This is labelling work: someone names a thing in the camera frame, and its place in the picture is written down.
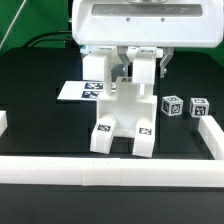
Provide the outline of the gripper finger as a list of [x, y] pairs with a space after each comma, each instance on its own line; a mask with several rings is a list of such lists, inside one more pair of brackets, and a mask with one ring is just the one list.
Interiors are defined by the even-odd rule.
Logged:
[[126, 46], [118, 46], [117, 47], [117, 55], [120, 58], [121, 62], [123, 63], [123, 71], [124, 75], [128, 75], [128, 67], [130, 64], [130, 60], [127, 56], [128, 48]]
[[160, 61], [160, 77], [163, 78], [167, 72], [166, 66], [172, 59], [174, 54], [174, 49], [171, 47], [163, 49], [163, 58]]

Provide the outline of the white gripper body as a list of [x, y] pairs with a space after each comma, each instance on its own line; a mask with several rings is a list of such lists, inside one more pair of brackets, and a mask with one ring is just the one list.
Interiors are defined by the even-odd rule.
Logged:
[[80, 45], [214, 48], [224, 38], [224, 0], [74, 0]]

